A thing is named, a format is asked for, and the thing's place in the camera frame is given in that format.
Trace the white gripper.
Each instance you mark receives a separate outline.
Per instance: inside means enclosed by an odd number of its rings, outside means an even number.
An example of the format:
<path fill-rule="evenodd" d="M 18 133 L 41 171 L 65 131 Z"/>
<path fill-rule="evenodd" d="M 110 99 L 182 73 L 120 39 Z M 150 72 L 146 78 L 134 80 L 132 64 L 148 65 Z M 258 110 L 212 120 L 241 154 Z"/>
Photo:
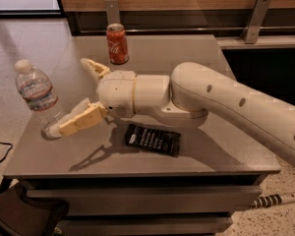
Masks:
<path fill-rule="evenodd" d="M 82 58 L 83 69 L 99 82 L 97 96 L 101 102 L 91 102 L 88 98 L 78 103 L 69 114 L 47 128 L 49 138 L 71 136 L 80 130 L 95 126 L 108 114 L 115 118 L 134 116 L 133 87 L 136 73 L 133 71 L 114 71 L 103 64 Z"/>

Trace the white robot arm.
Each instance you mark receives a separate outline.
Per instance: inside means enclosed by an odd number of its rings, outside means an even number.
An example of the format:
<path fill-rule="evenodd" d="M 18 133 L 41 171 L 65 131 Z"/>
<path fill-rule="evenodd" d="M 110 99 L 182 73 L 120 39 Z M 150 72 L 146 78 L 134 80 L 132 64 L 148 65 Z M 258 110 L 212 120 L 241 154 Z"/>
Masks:
<path fill-rule="evenodd" d="M 295 167 L 294 105 L 194 62 L 177 65 L 170 75 L 110 71 L 86 58 L 81 63 L 96 84 L 98 101 L 86 98 L 50 125 L 53 138 L 95 126 L 108 115 L 146 115 L 167 125 L 196 126 L 211 112 Z"/>

